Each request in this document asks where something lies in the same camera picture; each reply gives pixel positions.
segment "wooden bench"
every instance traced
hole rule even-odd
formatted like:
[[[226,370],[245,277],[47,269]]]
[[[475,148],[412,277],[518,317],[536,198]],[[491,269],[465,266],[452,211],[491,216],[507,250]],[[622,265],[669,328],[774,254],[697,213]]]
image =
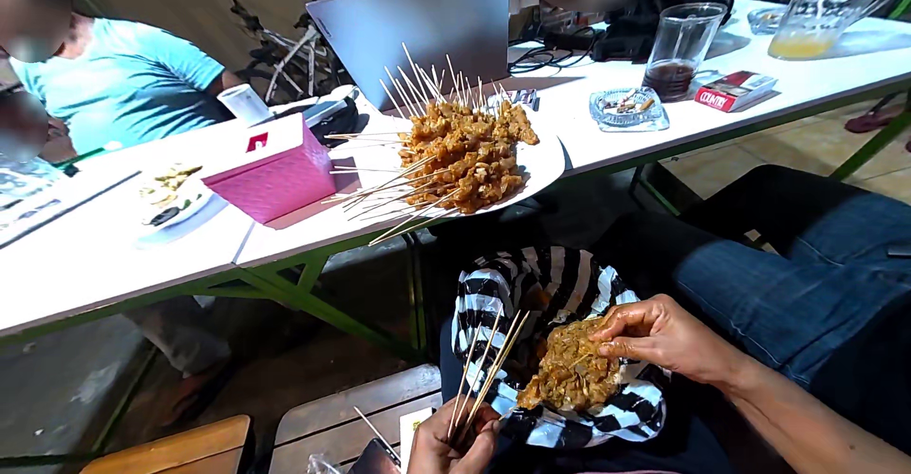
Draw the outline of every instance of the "wooden bench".
[[[442,405],[440,370],[429,363],[301,405],[281,418],[269,473],[300,474],[321,453],[350,468],[373,438],[355,406],[398,450],[399,418]]]
[[[253,453],[250,423],[227,418],[99,457],[80,474],[239,474]]]

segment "black and white striped plastic bag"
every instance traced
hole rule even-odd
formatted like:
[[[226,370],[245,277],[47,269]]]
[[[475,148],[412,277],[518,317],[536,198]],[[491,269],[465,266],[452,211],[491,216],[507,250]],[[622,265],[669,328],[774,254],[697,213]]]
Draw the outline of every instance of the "black and white striped plastic bag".
[[[474,332],[480,327],[466,377],[473,394],[483,387],[487,370],[503,346],[516,305],[538,289],[549,297],[544,310],[531,312],[509,360],[495,373],[486,400],[501,414],[516,406],[518,392],[534,374],[528,365],[538,340],[546,339],[556,326],[604,316],[612,305],[639,301],[616,270],[598,268],[587,251],[559,246],[524,248],[487,255],[474,264],[476,270],[463,271],[459,277],[452,335],[453,353],[464,363]],[[493,331],[500,305],[504,314]],[[488,341],[492,342],[490,352],[484,365],[479,366]],[[611,437],[635,442],[655,437],[667,413],[661,388],[669,382],[669,372],[651,363],[621,359],[621,379],[620,390],[602,409],[516,409],[503,433],[532,446],[554,448],[596,446]]]

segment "laptop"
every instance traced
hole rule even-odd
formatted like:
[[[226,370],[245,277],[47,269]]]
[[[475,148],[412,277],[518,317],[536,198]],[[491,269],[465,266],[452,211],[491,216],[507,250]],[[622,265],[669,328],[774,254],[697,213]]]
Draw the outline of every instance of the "laptop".
[[[402,66],[417,84],[403,42],[427,74],[431,65],[437,77],[446,70],[444,95],[453,85],[447,53],[455,72],[461,71],[472,87],[479,76],[484,83],[508,76],[509,0],[320,0],[309,2],[307,11],[361,92],[381,111],[393,103],[380,79],[399,100],[384,66],[405,86],[396,68]]]

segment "dark drink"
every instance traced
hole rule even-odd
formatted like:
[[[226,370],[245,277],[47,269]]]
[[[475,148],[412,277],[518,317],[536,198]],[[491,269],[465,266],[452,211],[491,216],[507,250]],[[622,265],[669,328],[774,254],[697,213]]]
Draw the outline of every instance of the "dark drink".
[[[661,102],[677,102],[686,98],[695,72],[692,66],[680,62],[660,62],[646,70],[642,85],[655,90]]]

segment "white table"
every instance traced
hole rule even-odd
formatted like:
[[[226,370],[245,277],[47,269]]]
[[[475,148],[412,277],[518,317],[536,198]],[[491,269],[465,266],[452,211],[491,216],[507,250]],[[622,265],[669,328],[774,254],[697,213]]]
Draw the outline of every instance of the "white table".
[[[771,37],[750,33],[747,12],[765,5],[739,0],[732,22],[723,28],[712,50],[725,52],[726,46],[743,47],[712,57],[702,67],[721,73],[747,69],[780,79],[776,86],[780,95],[741,112],[723,113],[691,101],[678,102],[667,105],[671,126],[666,131],[601,132],[588,115],[588,95],[610,87],[641,84],[644,66],[628,62],[599,64],[584,60],[561,71],[542,68],[522,74],[503,81],[503,85],[507,89],[539,88],[539,111],[559,114],[565,120],[566,126],[559,131],[568,155],[564,177],[595,168],[619,170],[642,165],[911,86],[911,25],[866,19],[848,33],[852,41],[869,37],[872,46],[901,48],[786,62],[765,53]],[[865,47],[863,42],[854,42],[852,48],[856,51]],[[359,107],[371,115],[367,132],[396,128],[394,119],[363,99],[359,100]],[[236,127],[236,123],[226,122],[92,162],[99,166],[107,162],[140,166],[147,162],[145,159],[174,159],[175,152],[208,152],[216,156],[218,145]],[[334,158],[353,156],[359,166],[367,167],[374,155],[386,156],[388,152],[346,145],[333,153]],[[223,275],[226,280],[246,283],[248,292],[244,295],[268,297],[300,308],[350,333],[385,344],[401,354],[408,353],[407,347],[385,332],[359,323],[311,294],[329,255],[367,244],[388,222],[379,218],[349,221],[340,210],[330,208],[275,230],[254,224],[238,210],[229,208],[174,244],[154,251],[135,251],[125,227],[119,225],[125,218],[118,219],[126,213],[120,208],[121,202],[132,200],[131,191],[135,189],[125,185],[112,190],[0,250],[4,301],[15,302],[7,307],[13,311],[0,316],[0,340],[4,335],[34,332],[37,326],[63,325],[59,321],[70,317],[88,318],[88,311],[117,312],[126,307],[111,304],[124,299],[133,298],[125,305],[147,304],[186,290],[187,282]],[[289,272],[293,273],[293,280],[289,280]],[[235,293],[222,289],[196,294]],[[420,334],[421,309],[416,308],[415,313]]]

